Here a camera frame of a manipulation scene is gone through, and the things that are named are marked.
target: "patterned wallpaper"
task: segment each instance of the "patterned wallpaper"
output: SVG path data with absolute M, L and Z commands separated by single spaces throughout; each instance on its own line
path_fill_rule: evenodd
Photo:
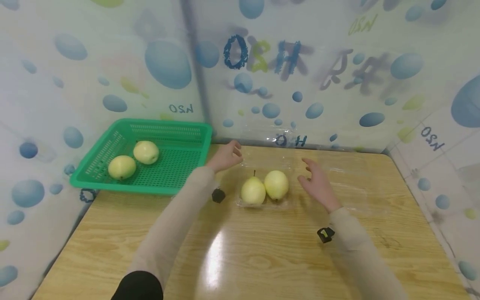
M 278 146 L 387 147 L 474 297 L 479 9 L 0 0 L 0 298 L 28 299 L 43 280 L 98 193 L 69 176 L 119 118 L 204 121 L 218 140 L 288 129 Z

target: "blue circle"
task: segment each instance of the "blue circle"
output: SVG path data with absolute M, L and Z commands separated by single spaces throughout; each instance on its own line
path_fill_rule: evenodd
M 17 11 L 20 8 L 18 0 L 0 0 L 0 4 L 3 4 L 3 6 L 11 11 Z
M 420 178 L 418 183 L 419 189 L 422 191 L 428 191 L 430 189 L 430 181 L 426 178 Z
M 357 53 L 355 54 L 355 56 L 353 57 L 353 64 L 354 65 L 359 65 L 363 62 L 363 60 L 365 59 L 365 54 L 363 53 Z
M 400 55 L 390 66 L 390 73 L 396 79 L 407 79 L 417 75 L 423 67 L 423 59 L 417 53 Z
M 36 73 L 36 66 L 29 60 L 22 60 L 22 65 L 30 74 Z
M 354 84 L 361 84 L 363 82 L 363 76 L 357 76 L 353 79 Z
M 260 96 L 266 96 L 268 94 L 268 90 L 266 87 L 262 86 L 261 88 L 258 89 L 258 94 Z
M 235 86 L 235 89 L 237 91 L 247 94 L 252 90 L 253 81 L 250 75 L 248 75 L 247 73 L 240 73 L 235 76 L 235 79 L 233 80 L 233 85 Z
M 232 120 L 232 119 L 225 119 L 225 120 L 223 120 L 223 126 L 225 126 L 225 127 L 232 127 L 232 126 L 233 126 L 233 120 Z
M 416 21 L 421 17 L 423 11 L 423 7 L 421 7 L 420 5 L 414 5 L 410 7 L 405 13 L 405 20 L 407 20 L 408 22 Z
M 206 68 L 213 68 L 218 63 L 220 52 L 214 43 L 202 41 L 195 47 L 195 56 L 200 65 Z
M 162 85 L 182 89 L 192 80 L 192 70 L 185 51 L 167 41 L 154 41 L 145 51 L 150 74 Z
M 21 210 L 15 210 L 8 214 L 7 223 L 10 225 L 20 224 L 25 219 L 25 213 Z
M 397 98 L 395 98 L 395 97 L 390 97 L 390 98 L 385 99 L 385 105 L 388 105 L 388 106 L 393 105 L 396 102 L 397 102 Z
M 104 85 L 104 86 L 109 86 L 110 85 L 110 81 L 108 81 L 105 77 L 103 76 L 99 76 L 98 77 L 98 82 L 101 84 L 101 85 Z
M 324 112 L 324 106 L 320 102 L 315 102 L 305 112 L 308 119 L 318 118 Z
M 88 53 L 85 46 L 76 37 L 62 33 L 54 38 L 55 47 L 58 52 L 70 60 L 84 60 Z
M 12 265 L 8 265 L 0 269 L 0 288 L 11 283 L 18 277 L 18 270 Z
M 462 272 L 463 276 L 465 276 L 468 280 L 476 280 L 477 279 L 477 271 L 467 262 L 460 261 L 458 262 L 458 268 L 460 272 Z
M 377 126 L 385 120 L 385 115 L 379 112 L 370 112 L 360 118 L 360 126 L 372 127 Z
M 12 188 L 12 200 L 19 207 L 32 207 L 42 201 L 45 196 L 43 184 L 38 180 L 23 180 Z
M 53 76 L 52 79 L 53 79 L 53 84 L 54 84 L 54 85 L 56 85 L 56 86 L 59 87 L 59 88 L 63 88 L 64 84 L 63 84 L 63 80 L 62 80 L 62 79 L 60 79 L 60 78 L 58 78 L 58 77 L 55 77 L 55 76 Z
M 63 185 L 59 183 L 53 183 L 52 185 L 50 185 L 50 188 L 48 190 L 51 194 L 58 195 L 61 190 L 63 190 Z
M 450 112 L 459 125 L 468 128 L 480 127 L 480 75 L 458 91 Z
M 73 149 L 80 148 L 84 144 L 84 136 L 80 130 L 73 126 L 65 128 L 63 131 L 63 140 L 68 147 Z
M 20 155 L 25 158 L 34 158 L 38 153 L 38 148 L 34 143 L 25 142 L 20 145 Z
M 293 101 L 295 101 L 295 102 L 301 102 L 301 101 L 303 100 L 303 95 L 302 95 L 301 92 L 298 92 L 298 91 L 297 91 L 297 92 L 293 93 L 292 99 L 293 99 Z
M 103 97 L 103 106 L 113 112 L 124 112 L 128 108 L 122 98 L 111 94 Z
M 450 199 L 446 195 L 438 195 L 435 199 L 435 204 L 440 209 L 448 209 L 450 207 Z
M 264 11 L 264 0 L 239 0 L 240 12 L 245 18 L 256 19 Z
M 63 173 L 65 175 L 72 175 L 75 172 L 75 166 L 72 164 L 68 164 L 63 168 Z
M 266 118 L 275 119 L 280 114 L 280 106 L 275 103 L 267 103 L 262 108 L 262 113 Z
M 430 8 L 436 11 L 437 9 L 442 8 L 442 6 L 444 6 L 445 3 L 447 3 L 447 0 L 433 0 L 430 5 Z

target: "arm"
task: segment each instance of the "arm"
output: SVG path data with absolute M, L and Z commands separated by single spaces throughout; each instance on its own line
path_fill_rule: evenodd
M 335 197 L 328 177 L 310 159 L 302 159 L 311 179 L 299 176 L 304 190 L 320 202 L 330 214 L 330 223 L 335 231 L 339 252 L 348 265 L 359 291 L 368 300 L 407 299 L 402 285 L 378 253 L 367 231 L 360 222 Z
M 215 189 L 215 173 L 240 163 L 240 144 L 221 146 L 205 167 L 196 168 L 148 231 L 112 300 L 163 299 L 175 257 Z

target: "green plastic basket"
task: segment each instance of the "green plastic basket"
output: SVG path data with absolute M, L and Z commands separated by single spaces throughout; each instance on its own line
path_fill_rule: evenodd
M 212 127 L 204 123 L 120 119 L 98 139 L 70 177 L 78 188 L 175 195 L 190 173 L 203 166 L 210 148 Z M 119 155 L 133 157 L 137 141 L 152 141 L 160 155 L 151 165 L 137 160 L 135 174 L 117 181 L 108 164 Z

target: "wooden table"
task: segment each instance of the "wooden table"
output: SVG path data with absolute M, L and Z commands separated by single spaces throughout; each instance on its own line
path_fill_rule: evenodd
M 262 147 L 242 151 L 266 160 L 294 157 L 295 177 L 307 174 L 301 157 L 337 168 L 329 174 L 336 177 L 337 195 L 360 208 L 355 215 L 410 299 L 469 299 L 389 157 Z M 288 209 L 238 207 L 234 191 L 245 177 L 242 170 L 218 173 L 227 197 L 221 204 L 209 201 L 201 211 L 177 256 L 165 299 L 359 299 L 335 245 L 322 244 L 316 235 L 328 223 L 319 204 L 293 180 L 295 203 Z M 365 195 L 366 206 L 355 206 L 355 199 Z M 33 299 L 110 299 L 169 200 L 101 192 Z

